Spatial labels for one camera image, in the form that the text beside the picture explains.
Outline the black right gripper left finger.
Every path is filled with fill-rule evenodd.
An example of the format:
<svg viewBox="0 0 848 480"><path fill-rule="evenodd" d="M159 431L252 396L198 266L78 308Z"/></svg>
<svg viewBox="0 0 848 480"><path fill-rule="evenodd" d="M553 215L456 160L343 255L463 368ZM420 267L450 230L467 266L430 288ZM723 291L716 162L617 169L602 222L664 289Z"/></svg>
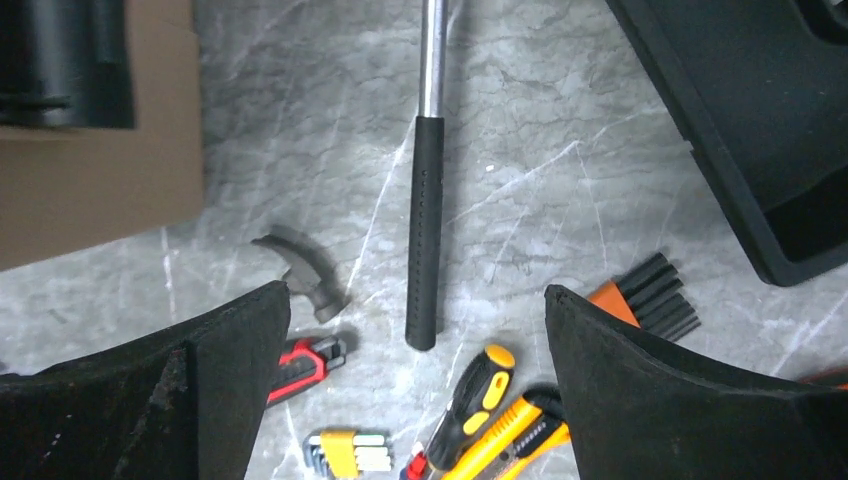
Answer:
<svg viewBox="0 0 848 480"><path fill-rule="evenodd" d="M290 323L269 282L128 343L1 378L5 479L241 479Z"/></svg>

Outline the tan plastic toolbox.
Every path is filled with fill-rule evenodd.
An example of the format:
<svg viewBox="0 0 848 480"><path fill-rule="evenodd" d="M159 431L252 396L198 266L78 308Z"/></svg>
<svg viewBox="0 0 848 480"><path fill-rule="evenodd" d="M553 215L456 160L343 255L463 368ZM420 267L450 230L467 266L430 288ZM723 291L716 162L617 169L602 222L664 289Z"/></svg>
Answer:
<svg viewBox="0 0 848 480"><path fill-rule="evenodd" d="M1 266L197 216L204 205L199 38L188 1L131 1L132 130L1 131Z"/></svg>

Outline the large black-handled hammer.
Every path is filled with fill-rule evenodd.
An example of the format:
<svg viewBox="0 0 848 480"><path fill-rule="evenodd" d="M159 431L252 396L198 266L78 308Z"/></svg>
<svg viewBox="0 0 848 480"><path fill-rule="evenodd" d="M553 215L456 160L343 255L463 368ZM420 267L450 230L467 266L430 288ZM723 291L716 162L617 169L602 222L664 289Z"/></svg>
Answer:
<svg viewBox="0 0 848 480"><path fill-rule="evenodd" d="M411 176L405 338L421 352L435 346L443 207L443 85L447 0L422 2L418 109Z"/></svg>

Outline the black tool tray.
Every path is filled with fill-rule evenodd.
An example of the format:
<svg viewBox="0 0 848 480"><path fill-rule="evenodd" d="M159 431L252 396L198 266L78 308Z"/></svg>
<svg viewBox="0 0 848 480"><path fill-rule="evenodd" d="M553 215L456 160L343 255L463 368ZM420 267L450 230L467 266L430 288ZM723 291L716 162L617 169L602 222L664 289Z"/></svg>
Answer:
<svg viewBox="0 0 848 480"><path fill-rule="evenodd" d="M609 5L760 279L847 262L847 5Z"/></svg>

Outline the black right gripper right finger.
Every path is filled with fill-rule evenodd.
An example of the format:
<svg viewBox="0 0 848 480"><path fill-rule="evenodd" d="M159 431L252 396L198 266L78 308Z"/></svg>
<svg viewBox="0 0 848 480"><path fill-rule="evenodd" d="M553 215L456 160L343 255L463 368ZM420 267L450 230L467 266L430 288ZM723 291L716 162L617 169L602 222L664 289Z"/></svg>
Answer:
<svg viewBox="0 0 848 480"><path fill-rule="evenodd" d="M549 350L583 479L843 479L844 390L737 368L545 292Z"/></svg>

